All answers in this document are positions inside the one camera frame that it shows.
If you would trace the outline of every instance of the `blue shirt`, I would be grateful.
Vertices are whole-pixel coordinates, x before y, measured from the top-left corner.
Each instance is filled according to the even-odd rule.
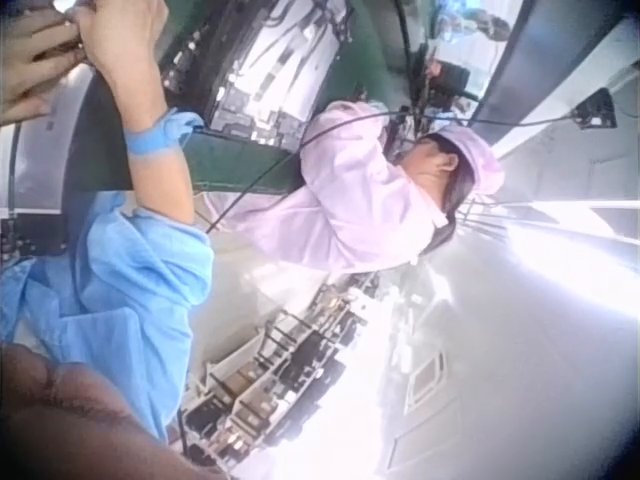
[[[3,272],[2,339],[26,322],[50,358],[102,374],[166,441],[186,383],[188,313],[209,293],[213,252],[196,228],[145,209],[127,217],[123,203],[98,194],[65,255]]]

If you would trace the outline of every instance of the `person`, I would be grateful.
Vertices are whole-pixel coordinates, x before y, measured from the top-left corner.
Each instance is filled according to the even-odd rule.
[[[0,126],[45,115],[57,80],[84,59],[77,46],[78,28],[53,8],[29,11],[18,21],[3,18]]]
[[[303,141],[376,113],[379,105],[333,103]],[[322,135],[300,153],[305,186],[284,198],[247,195],[221,225],[274,258],[335,273],[396,267],[445,244],[465,199],[502,185],[499,162],[472,130],[448,126],[392,165],[378,141],[384,127],[374,117]],[[205,194],[213,218],[236,198]]]
[[[503,43],[511,36],[511,26],[506,20],[482,8],[466,8],[455,11],[442,8],[437,15],[436,38],[455,43],[475,33],[482,33],[489,40]]]
[[[72,234],[66,254],[2,266],[0,334],[4,343],[28,346],[56,364],[79,363],[97,372],[124,397],[141,428],[166,441],[166,426],[176,414],[186,383],[192,343],[188,313],[206,299],[211,286],[213,252],[208,237],[193,225],[193,191],[180,148],[184,136],[201,120],[169,111],[165,102],[153,56],[168,16],[165,3],[93,3],[94,8],[73,11],[74,25],[50,9],[7,21],[2,122],[47,111],[40,92],[48,92],[49,82],[83,57],[77,49],[62,53],[58,47],[73,39],[77,44],[79,33],[88,60],[111,88],[120,112],[138,208],[131,216],[121,213],[121,192],[99,193],[90,201],[82,195],[75,198],[78,212],[70,209]],[[32,362],[26,355],[20,358],[25,365]],[[42,364],[43,372],[51,368],[36,363]],[[22,371],[29,372],[25,365]],[[75,400],[71,397],[65,405],[84,409],[95,403],[99,395],[82,391],[83,383],[90,387],[98,382],[94,377],[80,375]],[[55,379],[48,377],[45,387],[54,389]],[[13,387],[3,382],[2,388],[10,395]],[[57,408],[56,397],[52,398],[44,397],[45,410]],[[107,414],[113,411],[110,405],[121,403],[107,402]],[[36,418],[47,418],[49,410]],[[51,428],[64,429],[66,417],[49,413]],[[13,424],[11,418],[3,423],[10,428]],[[82,421],[69,418],[70,426],[77,423]],[[95,423],[87,428],[97,428]],[[112,430],[119,432],[118,425],[113,423]],[[66,438],[64,432],[38,434],[49,440],[56,435]],[[135,445],[136,438],[128,445]]]
[[[104,377],[2,349],[0,476],[6,480],[224,480],[154,438]]]

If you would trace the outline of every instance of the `window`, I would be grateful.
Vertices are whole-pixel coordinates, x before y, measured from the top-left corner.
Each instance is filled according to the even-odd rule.
[[[452,445],[461,429],[460,405],[449,403],[398,436],[387,464],[389,470],[407,466]]]
[[[409,379],[405,413],[418,408],[429,398],[445,379],[444,353],[440,352],[417,368]]]

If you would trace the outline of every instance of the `hair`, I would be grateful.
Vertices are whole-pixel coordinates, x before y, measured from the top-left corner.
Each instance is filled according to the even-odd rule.
[[[436,229],[431,239],[431,243],[429,243],[427,248],[425,248],[421,253],[421,255],[426,255],[445,245],[453,238],[457,227],[456,212],[471,194],[476,178],[473,168],[471,167],[471,163],[469,163],[467,157],[451,140],[438,133],[431,133],[423,137],[423,139],[435,142],[442,153],[457,155],[459,159],[458,166],[453,172],[451,172],[449,182],[445,187],[444,200],[442,202],[442,211],[447,217],[449,223],[444,227]]]
[[[492,16],[491,25],[493,26],[493,32],[491,35],[487,35],[490,40],[494,42],[506,42],[511,36],[511,25],[506,20],[500,17]]]

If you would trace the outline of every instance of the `black cable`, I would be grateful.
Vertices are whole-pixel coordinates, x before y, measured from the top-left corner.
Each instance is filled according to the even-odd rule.
[[[616,103],[616,102],[614,102],[614,103],[613,103],[613,105],[616,107],[616,111],[617,111],[617,112],[620,112],[620,113],[621,113],[621,114],[623,114],[625,117],[635,118],[635,119],[640,118],[638,115],[634,115],[633,113],[629,113],[629,112],[624,111],[624,110],[620,107],[620,105],[619,105],[618,103]]]
[[[324,135],[328,135],[329,133],[331,133],[331,132],[333,132],[333,131],[335,131],[335,130],[337,130],[339,128],[346,127],[347,125],[351,125],[353,123],[361,122],[361,121],[364,121],[364,120],[370,120],[372,118],[378,118],[378,117],[392,117],[392,116],[406,115],[406,114],[407,114],[407,112],[377,112],[377,113],[373,113],[373,114],[370,114],[370,115],[363,115],[361,117],[352,118],[352,119],[349,119],[347,121],[338,123],[337,125],[333,125],[332,127],[321,131],[317,135],[314,135],[309,140],[303,142],[300,145],[300,148],[296,152],[292,153],[291,155],[287,155],[286,157],[282,158],[281,160],[278,160],[273,165],[271,165],[269,168],[267,168],[264,172],[262,172],[255,180],[253,180],[249,184],[249,186],[247,186],[242,192],[240,192],[238,197],[235,198],[231,202],[231,204],[218,216],[216,221],[213,222],[209,226],[209,228],[207,229],[206,233],[207,234],[211,233],[218,225],[220,225],[220,222],[226,218],[226,216],[229,214],[229,212],[231,210],[233,210],[235,208],[235,206],[238,205],[238,203],[240,203],[240,201],[247,194],[251,193],[251,190],[253,189],[253,187],[255,187],[258,183],[260,183],[263,178],[265,178],[267,175],[269,175],[273,170],[278,168],[280,165],[283,165],[283,164],[287,163],[288,161],[292,160],[293,158],[295,158],[296,156],[298,156],[300,154],[300,152],[304,148],[306,148],[307,146],[309,146],[310,144],[312,144],[313,142],[315,142],[319,138],[322,138]],[[426,118],[428,120],[451,120],[451,118],[449,118],[449,117],[438,117],[438,116],[434,116],[434,115],[418,115],[418,116]],[[565,117],[559,117],[559,118],[554,118],[554,119],[550,119],[550,120],[541,120],[541,121],[537,121],[537,122],[519,123],[519,124],[513,124],[513,123],[508,123],[508,122],[499,122],[499,121],[493,121],[493,120],[475,120],[475,122],[487,123],[487,124],[490,124],[490,125],[507,126],[507,127],[535,127],[537,125],[546,125],[548,123],[560,122],[560,121],[563,121],[563,120],[571,120],[571,119],[573,119],[573,116],[565,116]],[[459,121],[461,121],[461,122],[469,122],[471,120],[470,119],[459,119]],[[206,129],[197,129],[197,130],[195,130],[194,133],[195,134],[200,134],[200,135],[205,135],[205,136],[216,136],[216,137],[218,136],[217,134],[215,134],[215,132],[213,132],[213,134],[211,134]]]
[[[289,12],[293,8],[296,0],[289,0],[289,2],[284,6],[282,12],[277,17],[269,17],[264,22],[263,25],[267,28],[277,28],[284,23],[285,18],[289,15]]]
[[[417,103],[414,99],[414,92],[417,91],[415,78],[413,76],[412,58],[411,58],[411,40],[409,39],[409,27],[407,25],[407,16],[400,0],[394,0],[398,22],[400,23],[400,33],[402,34],[402,49],[404,50],[405,68],[407,70],[407,83],[409,87],[409,98],[412,107],[415,108]]]
[[[9,157],[9,184],[7,185],[7,210],[10,219],[15,219],[16,215],[16,164],[18,162],[18,143],[22,123],[16,123],[13,127],[13,138],[11,139],[11,153]]]

